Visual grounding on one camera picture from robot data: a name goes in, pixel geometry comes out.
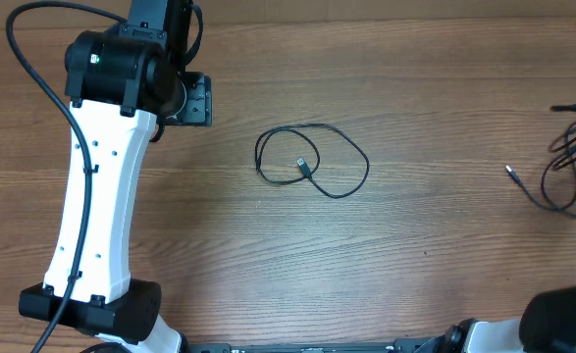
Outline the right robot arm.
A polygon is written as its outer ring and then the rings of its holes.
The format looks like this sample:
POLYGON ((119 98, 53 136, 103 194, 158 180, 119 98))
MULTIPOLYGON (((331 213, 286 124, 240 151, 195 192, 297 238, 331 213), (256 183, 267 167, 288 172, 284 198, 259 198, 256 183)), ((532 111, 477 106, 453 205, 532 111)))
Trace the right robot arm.
MULTIPOLYGON (((576 113, 576 103, 554 105, 554 112, 576 113)), ((576 203, 576 121, 554 140, 549 151, 553 159, 545 167, 540 181, 542 200, 525 186, 517 173, 505 168, 511 179, 528 195, 537 207, 576 219, 571 211, 576 203), (549 172, 570 168, 574 192, 570 201, 558 204, 548 194, 546 178, 549 172)), ((390 352, 576 352, 576 285, 536 295, 522 316, 499 322, 468 319, 431 338, 396 340, 390 352)))

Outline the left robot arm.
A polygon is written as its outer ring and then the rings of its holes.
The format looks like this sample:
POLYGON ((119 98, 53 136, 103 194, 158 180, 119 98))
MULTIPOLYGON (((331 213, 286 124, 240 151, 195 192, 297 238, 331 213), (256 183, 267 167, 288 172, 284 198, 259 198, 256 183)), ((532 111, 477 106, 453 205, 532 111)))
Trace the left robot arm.
POLYGON ((190 0, 135 1, 105 31, 65 53, 72 152, 58 241, 42 283, 24 289, 22 316, 97 339, 100 352, 185 352, 161 317, 158 283, 130 272, 130 229, 147 147, 167 126, 210 126, 211 80, 189 64, 202 12, 190 0))

